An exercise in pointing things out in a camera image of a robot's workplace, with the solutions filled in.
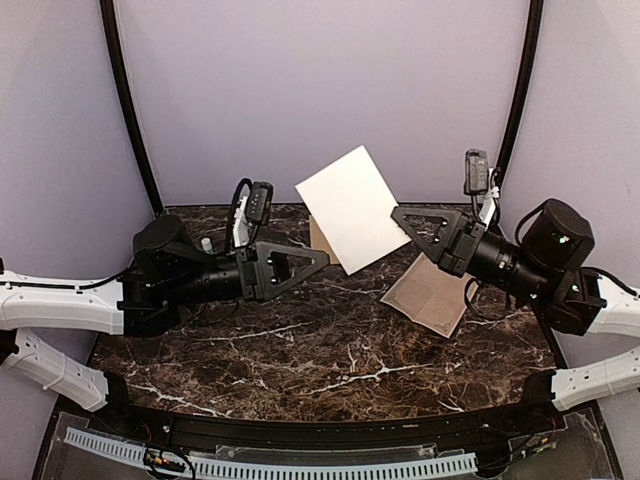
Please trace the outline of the brown paper envelope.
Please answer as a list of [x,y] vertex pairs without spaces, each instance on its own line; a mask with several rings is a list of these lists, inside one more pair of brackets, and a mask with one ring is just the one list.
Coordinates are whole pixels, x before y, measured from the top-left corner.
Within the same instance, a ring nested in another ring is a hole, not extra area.
[[326,253],[329,256],[329,260],[333,261],[332,249],[312,215],[309,216],[309,235],[311,248]]

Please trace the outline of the beige ornate letter sheet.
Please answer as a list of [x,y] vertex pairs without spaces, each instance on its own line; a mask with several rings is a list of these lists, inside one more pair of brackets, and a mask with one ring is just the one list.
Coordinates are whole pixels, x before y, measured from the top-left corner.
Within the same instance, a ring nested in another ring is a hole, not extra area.
[[363,145],[295,189],[348,275],[410,242],[391,218],[398,203]]

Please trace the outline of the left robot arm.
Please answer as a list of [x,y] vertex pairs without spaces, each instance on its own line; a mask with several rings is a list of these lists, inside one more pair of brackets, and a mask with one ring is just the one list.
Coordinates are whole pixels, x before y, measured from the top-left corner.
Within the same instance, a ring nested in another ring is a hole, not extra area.
[[1,271],[1,364],[75,402],[120,436],[141,427],[125,380],[80,364],[44,343],[37,328],[153,338],[177,326],[180,309],[215,301],[272,300],[326,267],[319,250],[264,241],[208,254],[175,215],[154,219],[133,238],[133,264],[91,283]]

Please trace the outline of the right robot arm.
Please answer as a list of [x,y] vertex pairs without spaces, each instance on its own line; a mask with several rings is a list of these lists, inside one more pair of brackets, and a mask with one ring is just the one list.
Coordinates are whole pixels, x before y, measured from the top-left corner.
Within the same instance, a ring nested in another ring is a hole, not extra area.
[[528,305],[536,319],[572,335],[639,335],[639,293],[584,262],[595,246],[590,223],[558,199],[522,219],[516,243],[460,211],[397,207],[396,224],[441,271],[465,274]]

